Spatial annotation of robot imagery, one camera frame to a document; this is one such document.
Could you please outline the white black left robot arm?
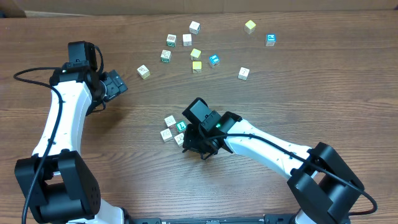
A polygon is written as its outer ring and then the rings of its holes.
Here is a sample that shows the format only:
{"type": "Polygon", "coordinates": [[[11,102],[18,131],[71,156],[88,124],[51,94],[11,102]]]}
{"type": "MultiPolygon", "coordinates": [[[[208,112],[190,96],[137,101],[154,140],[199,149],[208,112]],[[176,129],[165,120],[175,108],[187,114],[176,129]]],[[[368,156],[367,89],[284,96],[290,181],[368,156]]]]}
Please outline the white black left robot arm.
{"type": "Polygon", "coordinates": [[[52,102],[38,145],[16,162],[14,173],[37,223],[132,223],[128,212],[101,197],[98,181],[81,157],[86,116],[127,90],[117,71],[89,66],[53,68],[46,87],[52,102]]]}

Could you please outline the red K wooden block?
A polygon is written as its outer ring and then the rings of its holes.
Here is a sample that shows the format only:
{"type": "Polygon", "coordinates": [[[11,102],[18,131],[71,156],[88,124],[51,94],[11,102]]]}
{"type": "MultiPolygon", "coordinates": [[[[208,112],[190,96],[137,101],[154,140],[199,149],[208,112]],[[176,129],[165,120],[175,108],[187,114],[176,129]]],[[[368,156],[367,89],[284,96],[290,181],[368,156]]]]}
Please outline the red K wooden block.
{"type": "Polygon", "coordinates": [[[161,137],[162,137],[164,142],[167,142],[167,141],[173,139],[172,132],[171,132],[171,130],[169,128],[161,131],[160,135],[161,135],[161,137]]]}

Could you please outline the plain white wooden block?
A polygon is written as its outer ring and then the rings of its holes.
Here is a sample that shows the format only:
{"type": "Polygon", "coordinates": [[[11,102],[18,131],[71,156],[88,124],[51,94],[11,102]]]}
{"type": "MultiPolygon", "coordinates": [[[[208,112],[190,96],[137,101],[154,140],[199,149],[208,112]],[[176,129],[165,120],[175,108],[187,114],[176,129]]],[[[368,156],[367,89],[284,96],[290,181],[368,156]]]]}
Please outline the plain white wooden block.
{"type": "Polygon", "coordinates": [[[177,143],[177,145],[179,147],[182,147],[183,146],[183,142],[184,142],[184,133],[180,133],[180,134],[176,135],[174,137],[174,139],[175,139],[175,142],[177,143]]]}

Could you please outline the green top wooden block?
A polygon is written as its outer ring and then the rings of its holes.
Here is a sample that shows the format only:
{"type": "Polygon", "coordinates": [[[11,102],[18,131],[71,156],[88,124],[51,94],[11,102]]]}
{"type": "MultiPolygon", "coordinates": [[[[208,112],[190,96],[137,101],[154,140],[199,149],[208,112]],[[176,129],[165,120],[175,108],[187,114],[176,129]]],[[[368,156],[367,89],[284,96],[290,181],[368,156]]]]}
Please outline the green top wooden block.
{"type": "Polygon", "coordinates": [[[177,131],[179,133],[183,133],[186,130],[187,125],[186,125],[185,121],[179,121],[176,123],[175,127],[177,128],[177,131]]]}

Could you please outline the red letter wooden block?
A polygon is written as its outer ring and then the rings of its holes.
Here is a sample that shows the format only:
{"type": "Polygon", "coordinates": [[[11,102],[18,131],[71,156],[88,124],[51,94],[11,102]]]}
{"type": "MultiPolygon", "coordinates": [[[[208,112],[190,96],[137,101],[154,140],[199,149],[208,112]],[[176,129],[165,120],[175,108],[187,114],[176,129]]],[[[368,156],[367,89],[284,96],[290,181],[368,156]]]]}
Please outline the red letter wooden block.
{"type": "Polygon", "coordinates": [[[166,118],[164,119],[164,121],[165,121],[165,123],[166,123],[166,125],[167,125],[168,128],[174,128],[175,125],[177,124],[175,118],[174,118],[172,115],[166,117],[166,118]]]}

